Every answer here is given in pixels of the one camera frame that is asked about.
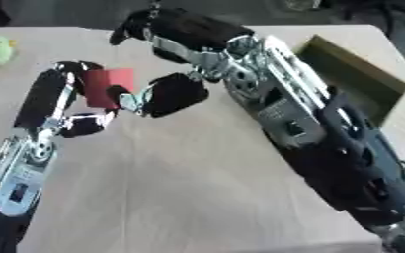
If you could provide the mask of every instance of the floor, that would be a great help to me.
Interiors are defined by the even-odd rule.
[[[100,29],[114,28],[128,13],[145,8],[148,2],[148,0],[3,1],[13,18],[13,26],[79,26]],[[163,5],[194,10],[245,25],[349,23],[342,20],[342,10],[339,7],[308,14],[293,13],[284,11],[282,2],[283,0],[164,0]],[[397,18],[399,20],[397,32],[392,40],[405,56],[405,17],[399,15]],[[350,23],[384,26],[382,18],[375,12],[359,14]]]

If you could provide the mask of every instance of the robotic hand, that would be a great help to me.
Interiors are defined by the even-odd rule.
[[[149,41],[153,53],[193,71],[152,82],[134,95],[109,95],[140,115],[176,112],[204,100],[203,81],[222,80],[232,98],[318,195],[377,234],[388,252],[405,253],[405,162],[336,87],[328,87],[279,39],[185,10],[131,14],[110,43]],[[166,112],[159,112],[168,107]]]
[[[115,110],[65,115],[77,94],[84,95],[84,72],[100,68],[92,62],[58,62],[28,93],[13,134],[0,148],[0,253],[16,252],[33,218],[56,158],[53,138],[100,132],[116,116]]]

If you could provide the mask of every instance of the white table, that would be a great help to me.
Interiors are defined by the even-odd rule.
[[[371,26],[254,27],[291,47],[319,34],[405,81],[405,60]],[[107,44],[109,31],[4,28],[19,56],[0,69],[0,143],[38,74],[58,60],[133,67],[138,87],[185,69],[149,44]],[[109,130],[61,140],[56,169],[22,253],[379,252],[328,207],[223,90],[168,118],[122,112]],[[405,97],[384,126],[405,159]]]

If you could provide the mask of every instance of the cardboard box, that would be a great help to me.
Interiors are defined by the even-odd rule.
[[[327,84],[347,91],[378,126],[405,94],[405,82],[322,37],[313,37],[297,55]]]

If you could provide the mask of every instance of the tabletop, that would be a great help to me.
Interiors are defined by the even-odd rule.
[[[292,48],[320,35],[405,81],[405,59],[375,27],[252,28]],[[132,67],[137,87],[187,69],[155,58],[146,42],[109,46],[109,34],[0,29],[18,42],[0,69],[0,144],[32,82],[56,61]],[[375,236],[303,183],[222,85],[208,87],[205,103],[170,117],[121,112],[103,133],[61,139],[19,252],[380,252]],[[405,96],[383,130],[405,159]]]

